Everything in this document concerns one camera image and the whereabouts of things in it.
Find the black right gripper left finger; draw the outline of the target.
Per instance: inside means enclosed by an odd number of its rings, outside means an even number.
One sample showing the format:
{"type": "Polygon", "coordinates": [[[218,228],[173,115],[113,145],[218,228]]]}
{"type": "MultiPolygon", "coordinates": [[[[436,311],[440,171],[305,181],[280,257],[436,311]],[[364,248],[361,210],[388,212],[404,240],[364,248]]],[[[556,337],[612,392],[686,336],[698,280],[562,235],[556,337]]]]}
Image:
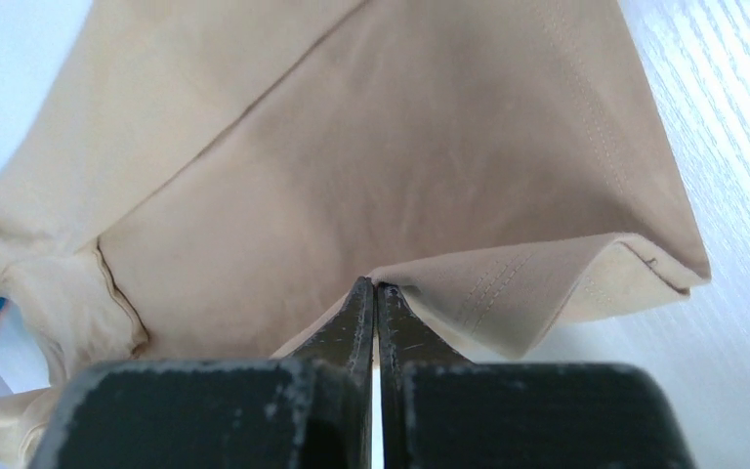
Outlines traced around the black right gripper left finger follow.
{"type": "Polygon", "coordinates": [[[375,288],[280,359],[130,361],[71,381],[34,468],[367,468],[375,288]]]}

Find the beige t-shirt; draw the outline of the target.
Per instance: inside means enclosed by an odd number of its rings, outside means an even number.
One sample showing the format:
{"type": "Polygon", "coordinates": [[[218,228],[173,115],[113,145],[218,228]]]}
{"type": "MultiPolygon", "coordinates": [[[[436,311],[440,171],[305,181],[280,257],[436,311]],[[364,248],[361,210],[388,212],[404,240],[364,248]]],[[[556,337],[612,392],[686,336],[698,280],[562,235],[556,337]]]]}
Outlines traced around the beige t-shirt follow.
{"type": "Polygon", "coordinates": [[[0,174],[50,379],[0,462],[86,367],[280,357],[362,276],[511,359],[710,280],[617,2],[95,2],[0,174]]]}

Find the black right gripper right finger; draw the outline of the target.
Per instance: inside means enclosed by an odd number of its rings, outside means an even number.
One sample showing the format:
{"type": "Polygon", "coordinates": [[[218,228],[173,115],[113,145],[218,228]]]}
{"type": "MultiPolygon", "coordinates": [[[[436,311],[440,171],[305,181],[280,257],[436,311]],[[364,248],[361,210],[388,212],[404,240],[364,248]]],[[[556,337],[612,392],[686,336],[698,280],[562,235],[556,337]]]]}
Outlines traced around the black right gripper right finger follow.
{"type": "Polygon", "coordinates": [[[691,468],[670,405],[622,363],[477,363],[377,289],[388,468],[691,468]]]}

